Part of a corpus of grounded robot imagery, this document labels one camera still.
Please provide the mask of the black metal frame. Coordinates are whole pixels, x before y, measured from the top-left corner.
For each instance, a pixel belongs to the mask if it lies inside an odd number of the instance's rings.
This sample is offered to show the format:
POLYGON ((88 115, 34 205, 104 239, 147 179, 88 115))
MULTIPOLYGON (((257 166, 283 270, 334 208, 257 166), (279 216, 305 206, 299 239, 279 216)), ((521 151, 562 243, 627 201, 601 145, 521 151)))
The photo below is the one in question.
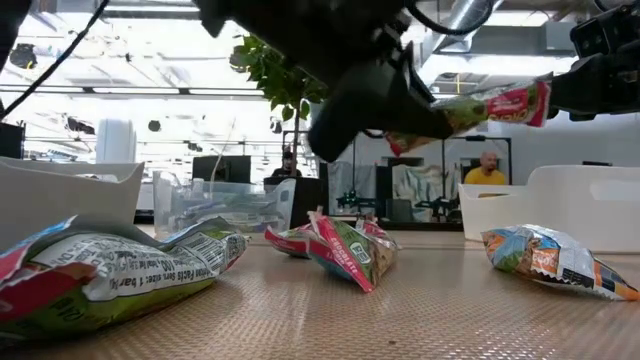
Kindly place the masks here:
POLYGON ((496 136, 485 136, 485 135, 466 135, 466 136, 454 136, 454 137, 450 137, 444 140, 440 140, 441 145, 440 145, 440 150, 441 150, 441 157, 440 157, 440 165, 443 169, 443 175, 442 175, 442 179, 443 181, 445 180, 445 170, 446 170, 446 142, 447 141, 453 141, 453 140, 462 140, 465 142, 486 142, 486 141, 491 141, 493 143, 495 143, 496 141, 504 141, 506 143, 506 149, 507 149, 507 170, 508 170, 508 175, 507 175, 507 181, 508 181, 508 185, 513 185, 513 157, 512 157, 512 138, 511 137, 496 137, 496 136))

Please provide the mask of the red green chocolate chip bar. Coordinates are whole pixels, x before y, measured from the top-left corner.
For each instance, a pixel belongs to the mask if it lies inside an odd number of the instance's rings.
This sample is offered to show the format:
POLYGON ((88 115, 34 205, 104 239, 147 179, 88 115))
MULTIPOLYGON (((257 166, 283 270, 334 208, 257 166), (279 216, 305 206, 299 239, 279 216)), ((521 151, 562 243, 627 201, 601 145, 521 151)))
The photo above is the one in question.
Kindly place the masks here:
POLYGON ((319 212, 309 212, 315 237, 309 256, 326 271, 372 292, 381 277, 396 263, 399 250, 389 249, 361 234, 346 222, 319 212))

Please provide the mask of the red white granola bar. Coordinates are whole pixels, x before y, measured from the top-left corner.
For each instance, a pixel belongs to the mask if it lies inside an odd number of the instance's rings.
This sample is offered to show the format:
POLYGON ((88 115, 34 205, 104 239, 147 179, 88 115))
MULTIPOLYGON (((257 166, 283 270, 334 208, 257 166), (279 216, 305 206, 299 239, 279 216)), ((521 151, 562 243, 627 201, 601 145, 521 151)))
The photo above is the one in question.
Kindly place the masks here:
POLYGON ((355 229, 361 234, 377 241, 389 249, 399 250, 397 242, 378 224, 375 216, 365 216, 358 218, 355 229))

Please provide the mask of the white plastic bin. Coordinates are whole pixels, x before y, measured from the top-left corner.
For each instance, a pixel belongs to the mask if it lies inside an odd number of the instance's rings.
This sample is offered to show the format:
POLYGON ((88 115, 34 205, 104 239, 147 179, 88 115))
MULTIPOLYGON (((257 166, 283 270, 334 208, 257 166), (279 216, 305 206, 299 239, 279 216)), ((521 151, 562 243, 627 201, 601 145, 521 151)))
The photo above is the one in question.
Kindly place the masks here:
POLYGON ((0 157, 0 252, 74 215, 131 223, 142 163, 50 163, 0 157))
POLYGON ((533 224, 594 253, 640 253, 640 167, 543 166, 522 186, 458 188, 465 237, 533 224))

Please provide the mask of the silver ventilation duct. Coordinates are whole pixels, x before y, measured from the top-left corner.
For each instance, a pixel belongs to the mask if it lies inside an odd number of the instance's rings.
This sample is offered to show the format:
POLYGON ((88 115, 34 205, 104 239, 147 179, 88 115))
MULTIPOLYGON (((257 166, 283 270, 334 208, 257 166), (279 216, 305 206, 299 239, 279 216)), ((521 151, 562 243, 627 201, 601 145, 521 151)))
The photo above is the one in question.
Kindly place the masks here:
POLYGON ((445 25, 453 29, 476 26, 465 35, 439 35, 435 41, 435 52, 468 53, 473 37, 504 0, 455 0, 445 25))

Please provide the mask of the person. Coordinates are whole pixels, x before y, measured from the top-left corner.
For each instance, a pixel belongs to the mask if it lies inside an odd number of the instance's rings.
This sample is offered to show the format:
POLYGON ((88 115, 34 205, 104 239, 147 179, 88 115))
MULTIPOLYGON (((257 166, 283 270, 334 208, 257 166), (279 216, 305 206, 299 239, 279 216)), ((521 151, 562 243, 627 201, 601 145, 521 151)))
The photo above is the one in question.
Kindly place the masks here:
POLYGON ((294 156, 291 151, 284 151, 282 154, 282 165, 280 168, 276 168, 272 174, 272 177, 301 177, 300 170, 294 167, 294 156))
POLYGON ((483 152, 480 165, 471 169, 464 178, 464 184, 471 185, 505 185, 505 175, 497 169, 497 154, 483 152))

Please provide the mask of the clear plastic bin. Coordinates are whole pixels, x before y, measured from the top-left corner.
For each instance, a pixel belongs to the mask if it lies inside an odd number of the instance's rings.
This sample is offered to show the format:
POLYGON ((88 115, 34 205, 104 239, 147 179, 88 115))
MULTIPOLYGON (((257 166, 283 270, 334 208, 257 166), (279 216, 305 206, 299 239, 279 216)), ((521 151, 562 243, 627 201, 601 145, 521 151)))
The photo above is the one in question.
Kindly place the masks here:
POLYGON ((193 224, 217 217, 245 233, 290 227, 296 180, 277 185, 210 182, 182 184, 172 173, 153 173, 154 228, 164 239, 193 224))

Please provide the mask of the silver blue orange granola bar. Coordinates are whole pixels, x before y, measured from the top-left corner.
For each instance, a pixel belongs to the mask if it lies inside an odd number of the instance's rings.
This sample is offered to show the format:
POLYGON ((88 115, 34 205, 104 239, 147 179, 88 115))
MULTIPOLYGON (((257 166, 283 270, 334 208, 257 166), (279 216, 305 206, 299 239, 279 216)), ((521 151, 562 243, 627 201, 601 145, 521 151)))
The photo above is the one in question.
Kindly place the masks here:
POLYGON ((525 224, 482 233, 494 268, 558 289, 616 301, 640 301, 640 290, 566 233, 525 224))

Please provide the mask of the white hanging cloth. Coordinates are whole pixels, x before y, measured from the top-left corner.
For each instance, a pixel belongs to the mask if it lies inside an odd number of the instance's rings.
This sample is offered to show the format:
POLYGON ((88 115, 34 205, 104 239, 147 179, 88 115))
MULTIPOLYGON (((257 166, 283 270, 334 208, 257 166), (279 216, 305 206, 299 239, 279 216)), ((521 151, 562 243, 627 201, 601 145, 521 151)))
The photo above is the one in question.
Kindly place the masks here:
POLYGON ((414 219, 430 222, 432 211, 418 207, 419 202, 432 202, 443 197, 453 200, 457 197, 458 176, 443 171, 439 165, 392 167, 392 194, 394 199, 409 200, 414 219))

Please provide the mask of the black monitor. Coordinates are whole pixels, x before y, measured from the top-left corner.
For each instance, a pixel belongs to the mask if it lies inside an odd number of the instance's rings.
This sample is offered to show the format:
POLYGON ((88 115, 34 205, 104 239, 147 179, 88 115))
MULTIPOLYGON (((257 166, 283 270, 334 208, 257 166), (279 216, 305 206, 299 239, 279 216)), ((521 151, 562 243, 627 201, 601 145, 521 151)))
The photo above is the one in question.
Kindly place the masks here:
POLYGON ((24 140, 24 127, 4 122, 0 123, 0 157, 22 159, 24 140))
POLYGON ((250 156, 202 156, 192 161, 192 178, 204 181, 250 183, 250 156))

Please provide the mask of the white round pillar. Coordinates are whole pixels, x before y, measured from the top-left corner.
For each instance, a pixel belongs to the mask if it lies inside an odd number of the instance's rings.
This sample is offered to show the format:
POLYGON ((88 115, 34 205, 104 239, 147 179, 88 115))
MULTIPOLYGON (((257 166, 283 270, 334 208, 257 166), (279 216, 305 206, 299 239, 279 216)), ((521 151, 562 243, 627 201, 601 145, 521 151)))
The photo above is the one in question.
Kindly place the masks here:
POLYGON ((137 137, 131 120, 105 118, 96 130, 97 163, 134 163, 137 137))

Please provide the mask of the green leafy potted tree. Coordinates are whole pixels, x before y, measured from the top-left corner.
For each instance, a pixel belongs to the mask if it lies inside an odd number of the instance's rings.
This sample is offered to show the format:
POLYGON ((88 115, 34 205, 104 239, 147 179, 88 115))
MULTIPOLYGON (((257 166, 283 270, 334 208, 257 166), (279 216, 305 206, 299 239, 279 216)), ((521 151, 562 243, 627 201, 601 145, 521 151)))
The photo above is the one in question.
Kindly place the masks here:
POLYGON ((249 82, 256 83, 256 89, 269 101, 272 110, 281 108, 283 122, 293 121, 289 174, 295 176, 300 122, 310 115, 311 104, 320 104, 327 98, 328 89, 256 36, 239 38, 242 43, 234 47, 230 66, 237 73, 247 74, 249 82))

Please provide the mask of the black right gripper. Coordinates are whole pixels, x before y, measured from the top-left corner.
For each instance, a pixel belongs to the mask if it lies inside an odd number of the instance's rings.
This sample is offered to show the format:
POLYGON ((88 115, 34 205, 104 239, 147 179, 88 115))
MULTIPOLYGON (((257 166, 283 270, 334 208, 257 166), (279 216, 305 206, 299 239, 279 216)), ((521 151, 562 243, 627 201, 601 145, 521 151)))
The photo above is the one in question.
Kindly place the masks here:
MULTIPOLYGON (((571 121, 593 120, 602 105, 603 88, 608 79, 607 57, 602 54, 580 58, 571 69, 550 81, 549 109, 565 111, 571 121)), ((606 91, 609 113, 640 112, 640 46, 612 56, 606 91)))

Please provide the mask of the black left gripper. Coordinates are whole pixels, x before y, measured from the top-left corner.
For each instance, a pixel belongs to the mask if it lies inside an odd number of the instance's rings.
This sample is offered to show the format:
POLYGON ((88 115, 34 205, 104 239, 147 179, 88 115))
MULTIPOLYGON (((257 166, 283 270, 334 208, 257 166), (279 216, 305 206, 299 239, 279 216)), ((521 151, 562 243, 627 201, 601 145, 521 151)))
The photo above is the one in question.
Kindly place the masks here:
POLYGON ((308 133, 322 160, 335 161, 363 130, 453 134, 442 111, 411 99, 416 74, 400 34, 410 24, 404 9, 414 2, 234 0, 235 22, 315 79, 337 84, 308 133))

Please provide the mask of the large red green granola bar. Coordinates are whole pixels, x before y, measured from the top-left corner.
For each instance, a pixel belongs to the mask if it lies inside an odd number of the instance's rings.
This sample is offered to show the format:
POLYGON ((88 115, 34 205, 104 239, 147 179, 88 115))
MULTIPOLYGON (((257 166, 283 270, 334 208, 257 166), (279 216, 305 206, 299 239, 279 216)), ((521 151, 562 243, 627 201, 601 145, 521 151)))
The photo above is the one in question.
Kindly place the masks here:
POLYGON ((222 218, 158 241, 73 216, 0 254, 0 341, 67 337, 165 308, 209 287, 249 241, 222 218))

